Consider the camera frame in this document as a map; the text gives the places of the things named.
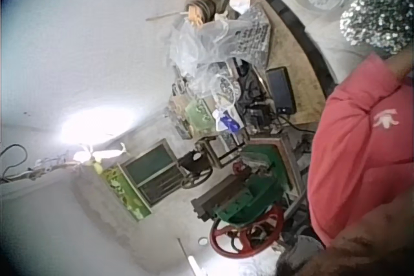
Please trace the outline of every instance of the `shirt logo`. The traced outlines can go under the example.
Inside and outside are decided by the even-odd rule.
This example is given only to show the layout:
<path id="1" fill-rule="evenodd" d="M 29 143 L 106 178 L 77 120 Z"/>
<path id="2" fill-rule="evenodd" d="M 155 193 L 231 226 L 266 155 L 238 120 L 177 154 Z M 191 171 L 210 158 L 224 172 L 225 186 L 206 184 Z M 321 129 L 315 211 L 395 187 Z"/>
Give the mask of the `shirt logo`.
<path id="1" fill-rule="evenodd" d="M 385 129 L 389 129 L 392 125 L 398 125 L 400 122 L 395 121 L 393 116 L 397 114 L 395 109 L 388 109 L 378 113 L 374 116 L 374 126 L 382 125 Z"/>

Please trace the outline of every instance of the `cable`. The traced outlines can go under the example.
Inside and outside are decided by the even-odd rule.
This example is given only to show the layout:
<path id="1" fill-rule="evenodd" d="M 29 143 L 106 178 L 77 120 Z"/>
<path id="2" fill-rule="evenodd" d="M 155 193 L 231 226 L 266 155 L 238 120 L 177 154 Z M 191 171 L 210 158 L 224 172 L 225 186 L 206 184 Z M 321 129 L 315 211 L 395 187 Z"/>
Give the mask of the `cable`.
<path id="1" fill-rule="evenodd" d="M 291 128 L 299 131 L 299 132 L 305 132 L 305 133 L 311 133 L 311 134 L 316 134 L 315 131 L 310 131 L 308 129 L 300 129 L 299 127 L 295 126 L 292 124 L 291 121 L 289 121 L 287 118 L 285 118 L 284 116 L 281 116 L 279 114 L 276 115 L 276 118 L 281 118 L 282 120 L 284 120 L 286 123 L 288 123 L 290 125 Z"/>
<path id="2" fill-rule="evenodd" d="M 24 151 L 24 153 L 25 153 L 25 158 L 24 158 L 22 161 L 20 161 L 19 163 L 17 163 L 17 164 L 7 166 L 7 167 L 6 167 L 6 169 L 5 169 L 5 171 L 3 171 L 3 173 L 1 174 L 1 178 L 4 178 L 4 177 L 5 177 L 5 175 L 6 175 L 7 171 L 8 171 L 10 168 L 17 167 L 17 166 L 19 166 L 19 165 L 23 164 L 24 162 L 26 162 L 26 160 L 27 160 L 27 150 L 26 150 L 26 148 L 24 148 L 22 145 L 19 145 L 18 143 L 13 143 L 12 145 L 9 145 L 6 149 L 4 149 L 3 151 L 1 151 L 1 153 L 0 153 L 0 157 L 1 157 L 3 154 L 5 154 L 5 153 L 6 153 L 6 151 L 8 151 L 9 149 L 11 149 L 11 148 L 13 148 L 13 147 L 20 147 L 20 148 Z"/>

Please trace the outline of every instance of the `red wheel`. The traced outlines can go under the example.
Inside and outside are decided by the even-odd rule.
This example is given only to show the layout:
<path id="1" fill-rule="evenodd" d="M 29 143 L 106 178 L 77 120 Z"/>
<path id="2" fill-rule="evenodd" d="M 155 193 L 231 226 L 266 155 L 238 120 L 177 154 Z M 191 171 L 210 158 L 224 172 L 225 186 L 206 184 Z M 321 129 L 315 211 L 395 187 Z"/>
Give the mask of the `red wheel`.
<path id="1" fill-rule="evenodd" d="M 219 229 L 220 222 L 220 219 L 214 221 L 210 231 L 210 244 L 215 252 L 230 259 L 245 259 L 257 255 L 279 239 L 283 228 L 283 210 L 279 206 L 272 206 L 267 213 L 258 218 L 253 224 L 243 228 L 227 225 Z M 231 239 L 231 245 L 235 252 L 220 247 L 217 237 L 223 235 Z M 241 249 L 235 246 L 236 239 L 240 241 Z"/>

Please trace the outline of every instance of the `hair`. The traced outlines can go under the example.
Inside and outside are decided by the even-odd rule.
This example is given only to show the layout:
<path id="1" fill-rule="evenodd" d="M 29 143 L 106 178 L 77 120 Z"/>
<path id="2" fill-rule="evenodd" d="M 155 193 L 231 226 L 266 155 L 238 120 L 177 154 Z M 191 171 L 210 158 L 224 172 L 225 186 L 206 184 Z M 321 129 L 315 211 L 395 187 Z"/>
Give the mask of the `hair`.
<path id="1" fill-rule="evenodd" d="M 276 266 L 275 276 L 413 276 L 414 245 L 401 248 L 383 255 L 366 257 L 361 262 L 358 255 L 350 251 L 342 253 L 340 262 L 317 260 L 318 256 L 293 268 L 291 263 L 281 257 Z"/>

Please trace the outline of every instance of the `sleeve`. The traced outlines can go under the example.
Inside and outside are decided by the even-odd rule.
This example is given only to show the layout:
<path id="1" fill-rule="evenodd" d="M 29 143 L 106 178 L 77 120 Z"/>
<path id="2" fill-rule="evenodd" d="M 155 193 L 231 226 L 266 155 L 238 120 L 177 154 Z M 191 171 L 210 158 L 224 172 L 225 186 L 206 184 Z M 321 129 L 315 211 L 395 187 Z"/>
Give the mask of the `sleeve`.
<path id="1" fill-rule="evenodd" d="M 312 145 L 308 179 L 312 222 L 324 242 L 345 227 L 358 197 L 371 135 L 369 113 L 399 85 L 373 54 L 327 100 Z"/>

